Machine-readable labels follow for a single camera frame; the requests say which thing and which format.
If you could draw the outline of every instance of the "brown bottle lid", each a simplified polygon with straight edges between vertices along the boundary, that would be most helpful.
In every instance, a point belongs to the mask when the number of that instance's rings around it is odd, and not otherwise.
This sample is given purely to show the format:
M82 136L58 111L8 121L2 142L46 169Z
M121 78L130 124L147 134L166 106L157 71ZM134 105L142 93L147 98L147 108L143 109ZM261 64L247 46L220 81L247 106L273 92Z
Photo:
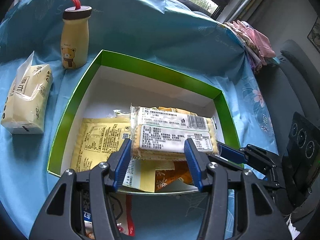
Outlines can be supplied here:
M92 8L90 6L81 6L80 0L72 0L75 6L64 10L62 18L65 20L84 19L91 15Z

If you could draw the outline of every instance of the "camera lens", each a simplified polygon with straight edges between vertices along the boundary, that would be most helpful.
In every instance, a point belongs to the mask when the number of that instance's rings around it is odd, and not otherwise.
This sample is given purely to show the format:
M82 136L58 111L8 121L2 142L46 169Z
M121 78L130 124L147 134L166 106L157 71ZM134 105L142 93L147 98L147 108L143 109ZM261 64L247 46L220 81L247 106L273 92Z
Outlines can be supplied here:
M303 130L300 130L298 134L298 139L297 139L297 145L298 147L302 147L306 141L306 132Z
M314 150L315 150L314 142L313 141L308 142L307 148L306 148L306 157L308 159L311 158L311 156L313 155Z
M291 134L292 134L292 136L296 136L296 134L297 134L297 129L298 129L298 126L297 126L297 124L295 123L295 124L292 126L292 128L291 128Z

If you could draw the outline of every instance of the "open cardboard box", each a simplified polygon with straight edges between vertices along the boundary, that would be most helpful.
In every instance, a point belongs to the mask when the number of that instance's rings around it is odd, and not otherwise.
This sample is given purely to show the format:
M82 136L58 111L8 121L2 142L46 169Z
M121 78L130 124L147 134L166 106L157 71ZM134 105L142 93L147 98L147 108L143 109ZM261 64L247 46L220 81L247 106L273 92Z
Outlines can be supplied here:
M239 148L236 129L221 90L193 77L142 59L102 50L76 86L52 143L47 170L60 176L70 168L83 118L104 118L130 105L174 107L215 117L217 139ZM132 194L182 194L197 188L180 180L156 193L123 187Z

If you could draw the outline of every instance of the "metal bolt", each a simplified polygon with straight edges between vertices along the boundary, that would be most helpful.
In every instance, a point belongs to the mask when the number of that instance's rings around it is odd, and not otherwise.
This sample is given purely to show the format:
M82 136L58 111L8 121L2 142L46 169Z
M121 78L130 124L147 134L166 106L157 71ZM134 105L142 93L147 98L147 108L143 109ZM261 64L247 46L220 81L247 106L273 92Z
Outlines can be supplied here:
M65 171L65 173L66 173L68 176L70 176L70 175L73 173L73 170L72 170L72 169L67 169L67 170Z
M102 169L106 168L107 166L108 166L108 163L106 163L106 162L99 163L99 167Z
M215 169L215 168L217 168L217 167L218 167L218 164L217 164L217 163L214 163L214 162L210 162L210 163L209 163L209 168Z
M252 175L252 171L249 169L245 169L243 172L245 175Z

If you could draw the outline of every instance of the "cartoon bear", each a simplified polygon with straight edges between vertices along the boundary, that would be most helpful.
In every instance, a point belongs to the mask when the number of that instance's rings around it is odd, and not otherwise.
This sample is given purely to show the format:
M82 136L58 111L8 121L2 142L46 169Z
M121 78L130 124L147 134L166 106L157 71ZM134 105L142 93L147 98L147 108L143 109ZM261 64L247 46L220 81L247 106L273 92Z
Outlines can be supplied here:
M62 51L62 57L63 57L62 65L68 69L76 68L76 64L73 62L76 49L75 48L69 49L69 48L61 47L61 51Z

